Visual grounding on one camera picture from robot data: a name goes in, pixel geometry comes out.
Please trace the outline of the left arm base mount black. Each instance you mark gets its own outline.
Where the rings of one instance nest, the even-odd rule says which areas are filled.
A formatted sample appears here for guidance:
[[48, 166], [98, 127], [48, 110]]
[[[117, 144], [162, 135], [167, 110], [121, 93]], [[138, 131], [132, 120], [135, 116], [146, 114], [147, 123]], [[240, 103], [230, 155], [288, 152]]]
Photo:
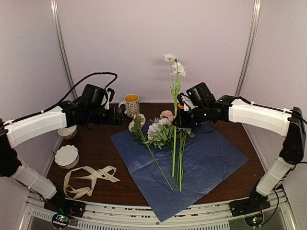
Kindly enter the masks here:
[[69, 226], [71, 220], [83, 217], [86, 207], [84, 202], [67, 199], [63, 191], [57, 191], [50, 199], [43, 200], [44, 208], [55, 212], [51, 224], [58, 230]]

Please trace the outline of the white small fake flower stem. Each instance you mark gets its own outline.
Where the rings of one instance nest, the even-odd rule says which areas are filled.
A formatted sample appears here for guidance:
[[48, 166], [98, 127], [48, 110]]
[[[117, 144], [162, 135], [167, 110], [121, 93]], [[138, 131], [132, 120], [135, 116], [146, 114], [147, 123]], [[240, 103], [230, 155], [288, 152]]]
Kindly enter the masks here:
[[[176, 116], [176, 112], [178, 109], [177, 104], [177, 96], [180, 93], [181, 83], [180, 83], [180, 77], [185, 76], [185, 68], [183, 65], [179, 62], [179, 59], [175, 57], [173, 54], [165, 54], [164, 55], [164, 61], [168, 62], [170, 64], [171, 69], [171, 78], [172, 83], [170, 84], [171, 94], [174, 101], [174, 115]], [[172, 179], [174, 180], [175, 177], [175, 151], [176, 151], [176, 138], [179, 137], [179, 133], [177, 131], [177, 128], [174, 128], [174, 143], [173, 143], [173, 162], [172, 162]]]

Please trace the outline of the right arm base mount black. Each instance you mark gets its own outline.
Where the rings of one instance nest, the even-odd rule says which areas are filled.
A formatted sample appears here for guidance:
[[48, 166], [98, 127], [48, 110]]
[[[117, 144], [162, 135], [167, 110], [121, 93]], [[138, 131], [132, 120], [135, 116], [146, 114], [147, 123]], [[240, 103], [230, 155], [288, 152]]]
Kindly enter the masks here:
[[245, 199], [235, 200], [229, 203], [233, 217], [260, 212], [271, 207], [268, 196], [263, 196], [256, 191], [252, 191], [250, 196]]

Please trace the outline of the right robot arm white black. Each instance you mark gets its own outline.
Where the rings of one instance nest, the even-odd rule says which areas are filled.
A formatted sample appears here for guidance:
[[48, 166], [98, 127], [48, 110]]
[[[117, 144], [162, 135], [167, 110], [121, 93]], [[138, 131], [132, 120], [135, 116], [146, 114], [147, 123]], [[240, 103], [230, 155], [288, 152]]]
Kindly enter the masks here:
[[213, 95], [201, 98], [181, 93], [177, 98], [179, 107], [173, 124], [178, 128], [192, 128], [205, 121], [224, 121], [262, 128], [285, 138], [278, 157], [257, 183], [255, 194], [246, 200], [249, 211], [257, 211], [264, 204], [264, 197], [303, 160], [306, 121], [298, 107], [279, 109], [229, 95], [216, 100]]

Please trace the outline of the white hydrangea fake flower bunch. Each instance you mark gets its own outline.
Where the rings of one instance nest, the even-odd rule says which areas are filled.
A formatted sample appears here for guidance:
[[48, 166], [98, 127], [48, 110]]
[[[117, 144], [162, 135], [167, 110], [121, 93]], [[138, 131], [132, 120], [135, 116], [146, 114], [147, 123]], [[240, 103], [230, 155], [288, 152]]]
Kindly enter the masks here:
[[155, 148], [169, 147], [172, 153], [172, 183], [178, 186], [180, 175], [179, 131], [173, 125], [173, 115], [162, 115], [149, 125], [147, 137], [150, 144]]

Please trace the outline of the orange fake flower stem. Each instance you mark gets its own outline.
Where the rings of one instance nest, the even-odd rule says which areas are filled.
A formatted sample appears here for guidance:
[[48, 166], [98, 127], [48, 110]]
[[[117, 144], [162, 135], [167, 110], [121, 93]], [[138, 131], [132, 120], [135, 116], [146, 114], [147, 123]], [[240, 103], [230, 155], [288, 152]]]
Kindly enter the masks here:
[[176, 185], [179, 186], [179, 191], [182, 192], [182, 181], [183, 181], [183, 155], [186, 145], [187, 138], [189, 137], [190, 130], [186, 128], [178, 128], [179, 133], [179, 152], [178, 152], [178, 165], [177, 165], [177, 182]]

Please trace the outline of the pink fake flower stem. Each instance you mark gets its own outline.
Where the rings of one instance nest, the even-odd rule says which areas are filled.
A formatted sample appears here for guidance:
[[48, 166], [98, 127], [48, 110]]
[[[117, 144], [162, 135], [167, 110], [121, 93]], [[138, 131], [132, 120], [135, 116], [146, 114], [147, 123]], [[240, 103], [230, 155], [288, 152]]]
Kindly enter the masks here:
[[[173, 115], [173, 116], [175, 117], [175, 115], [174, 115], [170, 110], [164, 110], [164, 111], [160, 114], [160, 116], [162, 116], [162, 115]], [[194, 137], [195, 135], [192, 133], [192, 131], [191, 131], [190, 128], [189, 128], [189, 130], [190, 130], [190, 133], [189, 133], [189, 137], [188, 137], [188, 138]]]

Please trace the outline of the floral mug yellow inside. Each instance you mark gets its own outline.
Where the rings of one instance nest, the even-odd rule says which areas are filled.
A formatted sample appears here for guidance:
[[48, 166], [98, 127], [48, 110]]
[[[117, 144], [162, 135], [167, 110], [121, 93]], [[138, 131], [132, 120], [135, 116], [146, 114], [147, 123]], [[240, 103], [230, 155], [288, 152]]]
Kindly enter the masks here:
[[133, 117], [140, 112], [139, 96], [136, 94], [128, 94], [124, 97], [124, 101], [118, 104], [119, 107], [125, 106], [125, 114], [128, 117]]

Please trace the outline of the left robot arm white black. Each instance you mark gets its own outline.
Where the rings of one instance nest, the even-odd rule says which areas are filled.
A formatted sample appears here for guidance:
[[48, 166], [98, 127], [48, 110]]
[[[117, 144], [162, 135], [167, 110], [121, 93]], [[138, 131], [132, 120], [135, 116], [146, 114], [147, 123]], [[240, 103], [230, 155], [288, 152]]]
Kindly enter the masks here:
[[81, 96], [74, 101], [66, 96], [45, 110], [0, 123], [0, 175], [11, 177], [34, 190], [59, 213], [69, 209], [69, 202], [60, 194], [60, 190], [46, 177], [22, 163], [15, 148], [45, 133], [69, 128], [74, 125], [121, 125], [123, 111], [120, 107], [111, 107], [114, 90], [87, 84]]

